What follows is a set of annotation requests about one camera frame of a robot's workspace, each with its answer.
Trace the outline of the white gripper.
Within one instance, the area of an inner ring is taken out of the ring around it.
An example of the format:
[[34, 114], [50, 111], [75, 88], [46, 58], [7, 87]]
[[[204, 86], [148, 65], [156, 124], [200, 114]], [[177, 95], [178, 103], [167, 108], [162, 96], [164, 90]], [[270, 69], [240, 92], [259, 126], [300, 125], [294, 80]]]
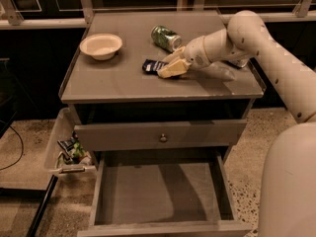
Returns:
[[186, 46], [181, 46], [167, 55], [163, 59], [166, 65], [158, 71], [158, 76], [170, 78], [185, 74], [190, 67], [201, 69], [209, 66], [210, 61], [204, 49], [204, 39], [205, 36], [192, 39]]

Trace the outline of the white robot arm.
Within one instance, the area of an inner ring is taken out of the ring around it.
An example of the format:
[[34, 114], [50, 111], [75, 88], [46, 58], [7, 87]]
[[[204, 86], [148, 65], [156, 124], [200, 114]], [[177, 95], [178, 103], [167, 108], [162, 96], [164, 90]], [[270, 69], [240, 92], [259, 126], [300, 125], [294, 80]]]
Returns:
[[256, 59], [296, 120], [266, 156], [258, 237], [316, 237], [316, 72], [275, 41], [258, 14], [244, 10], [226, 29], [165, 57], [158, 75], [170, 78], [243, 58]]

